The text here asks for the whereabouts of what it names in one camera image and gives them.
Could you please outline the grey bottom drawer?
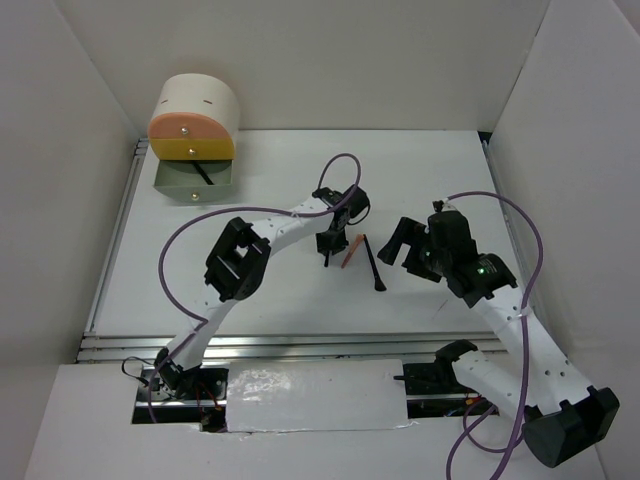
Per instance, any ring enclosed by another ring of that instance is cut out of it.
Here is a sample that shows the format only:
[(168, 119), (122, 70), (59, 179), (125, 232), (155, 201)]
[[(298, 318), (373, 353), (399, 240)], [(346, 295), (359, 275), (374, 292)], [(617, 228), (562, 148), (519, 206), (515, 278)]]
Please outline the grey bottom drawer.
[[(196, 173), (191, 161), (206, 164), (214, 185), (206, 185)], [(233, 162), (228, 161), (163, 161), (158, 164), (154, 188), (180, 203), (213, 203), (221, 201), (233, 193)]]

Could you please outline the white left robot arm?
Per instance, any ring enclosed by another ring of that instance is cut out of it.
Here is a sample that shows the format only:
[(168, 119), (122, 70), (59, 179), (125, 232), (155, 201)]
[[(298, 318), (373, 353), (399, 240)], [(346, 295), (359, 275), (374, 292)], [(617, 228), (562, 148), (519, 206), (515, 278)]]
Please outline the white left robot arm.
[(162, 389), (176, 399), (192, 394), (209, 341), (230, 310), (258, 290), (271, 257), (313, 236), (328, 264), (349, 245), (346, 226), (369, 209), (369, 198), (358, 186), (345, 193), (323, 187), (290, 211), (273, 210), (255, 222), (231, 219), (205, 261), (203, 306), (199, 313), (188, 314), (195, 324), (174, 337), (154, 360)]

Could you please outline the pink makeup brush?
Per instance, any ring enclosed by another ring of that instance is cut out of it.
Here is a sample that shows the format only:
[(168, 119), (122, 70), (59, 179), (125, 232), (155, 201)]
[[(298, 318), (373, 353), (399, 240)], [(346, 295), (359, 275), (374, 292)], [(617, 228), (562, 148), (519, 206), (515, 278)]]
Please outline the pink makeup brush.
[(364, 235), (363, 234), (357, 234), (356, 238), (353, 242), (353, 244), (349, 247), (346, 256), (344, 257), (342, 263), (341, 263), (341, 268), (345, 269), (346, 266), (348, 265), (349, 261), (351, 260), (351, 258), (353, 257), (353, 255), (355, 254), (356, 250), (359, 248), (359, 246), (362, 244), (364, 240)]

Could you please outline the yellow drawer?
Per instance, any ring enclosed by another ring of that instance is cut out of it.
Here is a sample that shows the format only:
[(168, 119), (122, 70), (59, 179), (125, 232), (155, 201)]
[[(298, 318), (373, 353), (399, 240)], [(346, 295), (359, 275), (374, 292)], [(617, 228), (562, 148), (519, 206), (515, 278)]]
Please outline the yellow drawer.
[(150, 146), (163, 161), (228, 161), (235, 158), (235, 146), (230, 138), (155, 138)]

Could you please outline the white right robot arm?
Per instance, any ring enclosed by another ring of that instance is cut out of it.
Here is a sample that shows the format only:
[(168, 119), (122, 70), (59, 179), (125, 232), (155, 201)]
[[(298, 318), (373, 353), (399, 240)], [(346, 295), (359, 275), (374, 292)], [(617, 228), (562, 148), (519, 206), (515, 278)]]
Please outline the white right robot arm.
[(615, 393), (598, 388), (566, 357), (534, 313), (504, 261), (481, 254), (467, 218), (457, 210), (432, 214), (426, 223), (399, 220), (381, 262), (391, 265), (402, 246), (403, 268), (433, 282), (444, 280), (454, 296), (480, 316), (506, 351), (523, 363), (516, 378), (469, 340), (456, 340), (435, 354), (430, 373), (406, 370), (402, 381), (429, 380), (446, 391), (466, 387), (499, 412), (523, 422), (521, 438), (543, 465), (555, 468), (603, 440), (620, 408)]

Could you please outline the black fan brush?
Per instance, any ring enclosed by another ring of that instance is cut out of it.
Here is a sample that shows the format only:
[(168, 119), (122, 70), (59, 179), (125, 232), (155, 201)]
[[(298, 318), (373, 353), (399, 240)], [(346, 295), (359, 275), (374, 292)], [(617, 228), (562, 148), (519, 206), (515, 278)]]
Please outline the black fan brush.
[(206, 185), (212, 186), (215, 184), (215, 182), (212, 180), (212, 178), (210, 177), (209, 173), (205, 168), (206, 166), (205, 163), (200, 161), (191, 161), (191, 165), (193, 166), (196, 173), (202, 178), (202, 180), (205, 182)]
[(373, 275), (373, 279), (374, 279), (374, 289), (376, 292), (384, 292), (387, 290), (386, 285), (384, 284), (384, 282), (381, 279), (377, 264), (376, 264), (376, 260), (374, 258), (373, 255), (373, 251), (372, 248), (370, 246), (370, 242), (368, 240), (368, 237), (366, 235), (363, 235), (363, 241), (365, 244), (365, 248), (367, 251), (367, 255), (368, 255), (368, 260), (371, 266), (371, 270), (372, 270), (372, 275)]

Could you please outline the peach top drawer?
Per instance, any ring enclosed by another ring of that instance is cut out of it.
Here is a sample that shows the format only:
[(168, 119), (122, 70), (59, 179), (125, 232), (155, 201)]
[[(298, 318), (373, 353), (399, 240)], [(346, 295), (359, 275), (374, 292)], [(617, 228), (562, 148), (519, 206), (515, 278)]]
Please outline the peach top drawer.
[(232, 135), (216, 120), (201, 114), (173, 112), (155, 116), (149, 123), (152, 139), (220, 140), (232, 142)]

